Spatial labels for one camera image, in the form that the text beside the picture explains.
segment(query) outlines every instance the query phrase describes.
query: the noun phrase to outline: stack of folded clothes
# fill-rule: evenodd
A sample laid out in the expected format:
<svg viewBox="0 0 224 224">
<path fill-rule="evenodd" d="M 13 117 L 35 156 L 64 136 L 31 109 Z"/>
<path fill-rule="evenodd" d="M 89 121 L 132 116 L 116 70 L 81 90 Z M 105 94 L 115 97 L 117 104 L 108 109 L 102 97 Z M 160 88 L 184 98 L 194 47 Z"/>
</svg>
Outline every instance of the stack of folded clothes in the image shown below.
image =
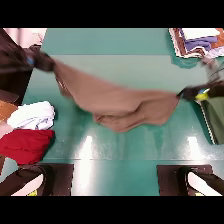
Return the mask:
<svg viewBox="0 0 224 224">
<path fill-rule="evenodd" d="M 169 32 L 178 57 L 224 56 L 223 28 L 169 28 Z"/>
</svg>

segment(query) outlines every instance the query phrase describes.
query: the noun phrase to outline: blue cloth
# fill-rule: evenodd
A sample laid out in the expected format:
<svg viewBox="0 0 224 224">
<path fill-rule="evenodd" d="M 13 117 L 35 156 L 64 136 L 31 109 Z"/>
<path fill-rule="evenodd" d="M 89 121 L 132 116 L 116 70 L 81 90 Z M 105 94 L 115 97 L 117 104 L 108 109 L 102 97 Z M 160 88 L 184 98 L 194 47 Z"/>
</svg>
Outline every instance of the blue cloth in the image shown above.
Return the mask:
<svg viewBox="0 0 224 224">
<path fill-rule="evenodd" d="M 188 51 L 192 50 L 193 48 L 200 46 L 204 47 L 206 51 L 211 50 L 211 43 L 213 42 L 218 42 L 217 37 L 202 37 L 202 38 L 197 38 L 197 39 L 192 39 L 192 40 L 186 40 L 184 37 L 183 30 L 179 28 L 179 31 L 183 37 L 185 47 Z"/>
</svg>

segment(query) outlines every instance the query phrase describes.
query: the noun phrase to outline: pile of cloth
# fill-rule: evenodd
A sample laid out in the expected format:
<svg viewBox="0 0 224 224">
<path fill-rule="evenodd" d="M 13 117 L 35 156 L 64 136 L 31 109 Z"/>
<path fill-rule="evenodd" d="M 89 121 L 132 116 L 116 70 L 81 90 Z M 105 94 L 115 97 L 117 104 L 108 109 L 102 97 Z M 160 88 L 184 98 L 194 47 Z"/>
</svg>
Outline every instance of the pile of cloth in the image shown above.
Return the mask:
<svg viewBox="0 0 224 224">
<path fill-rule="evenodd" d="M 54 136 L 54 131 L 48 130 L 53 126 L 54 107 L 47 101 L 18 108 L 5 105 L 11 111 L 0 121 L 0 154 L 18 165 L 39 162 Z"/>
<path fill-rule="evenodd" d="M 178 57 L 224 56 L 224 28 L 169 28 L 169 33 Z"/>
</svg>

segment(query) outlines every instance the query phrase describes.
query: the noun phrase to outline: green table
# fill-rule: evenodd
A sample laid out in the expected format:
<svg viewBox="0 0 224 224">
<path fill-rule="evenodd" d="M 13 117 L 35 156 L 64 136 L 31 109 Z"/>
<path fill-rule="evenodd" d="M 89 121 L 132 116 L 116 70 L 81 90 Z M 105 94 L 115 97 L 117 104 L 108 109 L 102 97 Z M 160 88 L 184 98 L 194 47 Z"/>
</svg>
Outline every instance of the green table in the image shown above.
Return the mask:
<svg viewBox="0 0 224 224">
<path fill-rule="evenodd" d="M 48 29 L 42 50 L 129 87 L 179 92 L 207 81 L 197 59 L 175 57 L 167 29 Z M 158 164 L 211 164 L 224 178 L 224 147 L 211 145 L 195 103 L 181 101 L 162 127 L 117 134 L 61 96 L 53 74 L 34 70 L 23 103 L 44 100 L 57 116 L 43 162 L 74 163 L 72 195 L 159 195 Z"/>
</svg>

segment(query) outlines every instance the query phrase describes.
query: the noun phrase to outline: white towel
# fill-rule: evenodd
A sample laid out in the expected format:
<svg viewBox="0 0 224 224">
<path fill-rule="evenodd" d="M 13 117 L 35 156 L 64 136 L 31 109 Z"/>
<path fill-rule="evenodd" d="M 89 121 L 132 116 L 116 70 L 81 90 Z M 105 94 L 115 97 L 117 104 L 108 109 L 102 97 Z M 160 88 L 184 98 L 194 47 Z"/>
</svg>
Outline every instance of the white towel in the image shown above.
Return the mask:
<svg viewBox="0 0 224 224">
<path fill-rule="evenodd" d="M 19 106 L 7 120 L 14 129 L 47 130 L 53 126 L 54 107 L 49 102 Z"/>
<path fill-rule="evenodd" d="M 182 28 L 182 30 L 186 40 L 213 37 L 220 34 L 216 28 Z"/>
</svg>

